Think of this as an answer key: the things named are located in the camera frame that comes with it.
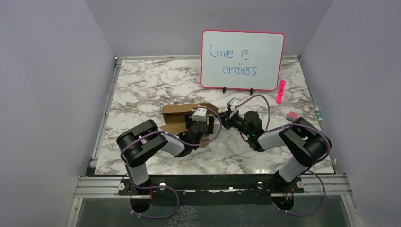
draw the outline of lavender wall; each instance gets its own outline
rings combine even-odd
[[[83,0],[1,1],[1,226],[65,226],[113,69]]]
[[[303,54],[331,0],[86,0],[119,57],[200,55],[206,29],[280,31]]]
[[[401,222],[401,1],[334,0],[302,69],[366,227]]]

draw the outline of whiteboard stand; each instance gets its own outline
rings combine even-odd
[[[223,93],[225,93],[226,92],[226,87],[223,87]],[[251,95],[253,95],[253,88],[251,88],[251,90],[249,90],[250,92],[251,92]]]

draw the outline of brown cardboard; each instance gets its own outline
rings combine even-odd
[[[209,107],[218,113],[218,108],[215,107],[211,103],[194,103],[194,104],[183,104],[183,105],[165,105],[163,106],[163,119],[166,123],[160,128],[168,133],[178,135],[180,132],[186,132],[185,128],[185,115],[192,113],[192,108],[197,107],[199,105]],[[201,139],[201,143],[207,142],[209,139]]]

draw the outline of pink highlighter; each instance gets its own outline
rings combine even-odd
[[[281,103],[281,100],[283,98],[285,85],[286,85],[286,81],[282,79],[280,82],[279,93],[277,94],[277,99],[276,99],[276,103],[278,103],[278,104]]]

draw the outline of white marble surface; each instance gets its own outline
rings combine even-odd
[[[163,125],[162,106],[209,102],[222,111],[229,99],[236,97],[238,100],[245,100],[250,96],[249,91],[228,90],[223,94],[221,90],[204,89],[200,84],[200,72],[200,60],[124,60],[95,174],[126,173],[115,140],[124,131],[148,119]],[[283,59],[279,77],[286,81],[281,104],[275,102],[277,91],[256,92],[264,95],[270,103],[269,129],[289,123],[286,115],[290,111],[297,112],[298,116],[319,128],[299,61]],[[136,106],[126,106],[127,102],[135,103]],[[262,98],[254,98],[245,104],[240,108],[240,114],[248,110],[258,111],[264,125],[267,123],[267,106]],[[274,173],[290,157],[291,153],[286,147],[255,152],[241,139],[238,131],[223,128],[219,137],[205,148],[182,158],[160,151],[146,164],[149,174]],[[333,173],[329,158],[316,164],[312,170]]]

